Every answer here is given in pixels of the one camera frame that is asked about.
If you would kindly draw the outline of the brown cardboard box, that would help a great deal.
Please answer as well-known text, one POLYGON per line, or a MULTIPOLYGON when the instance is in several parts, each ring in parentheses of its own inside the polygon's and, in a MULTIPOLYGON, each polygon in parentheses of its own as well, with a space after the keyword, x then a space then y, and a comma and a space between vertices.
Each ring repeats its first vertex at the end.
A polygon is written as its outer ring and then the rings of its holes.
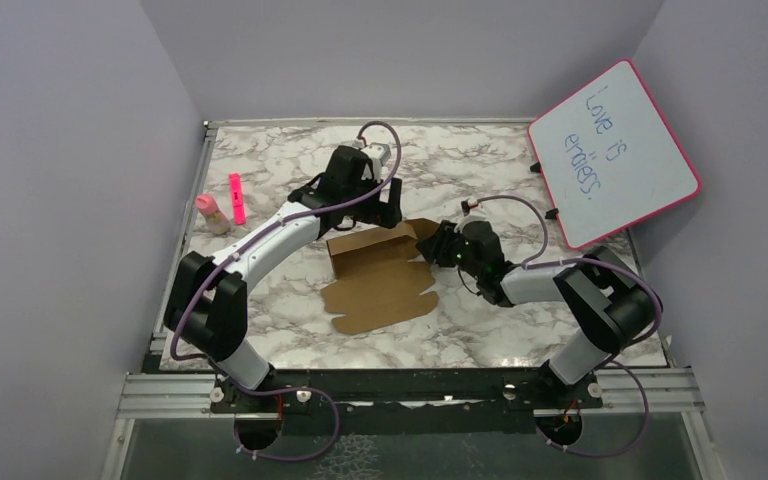
POLYGON ((357 335, 432 312, 439 296, 435 279, 416 245, 439 224, 411 219, 393 229, 376 227, 327 241, 335 281, 321 290, 332 325, 357 335))

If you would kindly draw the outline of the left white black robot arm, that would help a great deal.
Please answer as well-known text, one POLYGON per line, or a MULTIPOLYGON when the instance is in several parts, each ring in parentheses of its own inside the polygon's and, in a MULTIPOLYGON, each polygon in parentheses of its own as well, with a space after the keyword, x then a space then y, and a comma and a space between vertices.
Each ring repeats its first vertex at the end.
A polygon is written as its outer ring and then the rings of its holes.
POLYGON ((248 299, 260 281, 301 248, 321 239, 344 219, 384 228, 402 219, 401 181, 385 174, 387 145, 355 142, 337 147, 324 172, 293 190, 264 224, 212 255, 190 252, 179 261, 164 324, 171 331, 170 356, 196 348, 236 384, 236 396, 258 411, 273 401, 271 364, 247 338, 248 299))

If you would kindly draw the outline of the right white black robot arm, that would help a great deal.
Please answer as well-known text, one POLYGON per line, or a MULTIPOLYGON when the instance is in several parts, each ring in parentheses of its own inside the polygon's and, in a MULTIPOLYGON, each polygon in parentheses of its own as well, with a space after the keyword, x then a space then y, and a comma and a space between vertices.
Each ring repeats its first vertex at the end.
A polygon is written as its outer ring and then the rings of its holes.
POLYGON ((444 221, 416 248, 427 263, 472 277, 478 296, 492 305, 566 304, 579 330, 544 362, 536 383, 539 398, 552 407, 564 405, 585 376, 651 334, 663 314, 654 290, 606 247, 523 266, 506 259, 489 222, 459 227, 444 221))

